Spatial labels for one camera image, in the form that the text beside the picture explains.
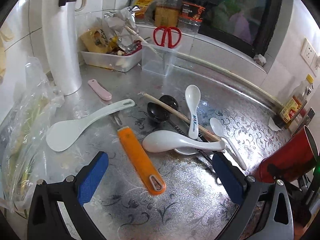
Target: orange handle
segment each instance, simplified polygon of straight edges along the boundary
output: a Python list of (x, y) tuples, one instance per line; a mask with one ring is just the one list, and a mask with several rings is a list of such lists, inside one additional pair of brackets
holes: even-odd
[(144, 186), (151, 195), (159, 195), (166, 189), (165, 182), (153, 166), (133, 131), (128, 127), (118, 130), (118, 137)]

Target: plastic jar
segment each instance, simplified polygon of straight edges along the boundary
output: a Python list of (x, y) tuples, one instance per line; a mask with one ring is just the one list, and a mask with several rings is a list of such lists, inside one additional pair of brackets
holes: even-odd
[(190, 2), (183, 2), (179, 15), (178, 28), (183, 33), (196, 35), (202, 23), (205, 8)]
[(176, 27), (182, 0), (157, 0), (155, 26)]

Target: pink knife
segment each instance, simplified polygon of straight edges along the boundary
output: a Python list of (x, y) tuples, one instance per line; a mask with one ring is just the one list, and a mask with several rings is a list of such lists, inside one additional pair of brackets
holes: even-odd
[(105, 90), (102, 86), (100, 86), (100, 84), (95, 79), (89, 80), (88, 84), (103, 100), (106, 100), (106, 101), (111, 100), (112, 95), (107, 90)]

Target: red cup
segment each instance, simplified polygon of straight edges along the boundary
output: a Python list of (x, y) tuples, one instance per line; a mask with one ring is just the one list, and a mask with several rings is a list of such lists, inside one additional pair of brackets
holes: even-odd
[(313, 169), (318, 156), (316, 142), (304, 126), (285, 145), (263, 159), (254, 175), (268, 183), (274, 183), (276, 179), (292, 182)]

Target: red scissors handle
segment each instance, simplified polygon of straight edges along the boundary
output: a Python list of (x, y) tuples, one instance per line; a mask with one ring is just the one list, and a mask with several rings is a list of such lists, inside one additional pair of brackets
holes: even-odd
[[(160, 44), (156, 40), (156, 33), (159, 30), (163, 30), (162, 39), (161, 39), (161, 43)], [(175, 44), (172, 44), (172, 30), (176, 31), (178, 33), (178, 35), (179, 35), (178, 41)], [(169, 49), (173, 49), (179, 44), (179, 42), (181, 40), (181, 37), (182, 37), (181, 31), (176, 27), (164, 27), (164, 26), (157, 27), (153, 31), (153, 40), (155, 41), (155, 43), (158, 46), (164, 47), (165, 37), (167, 36), (167, 34), (168, 34), (168, 48)]]

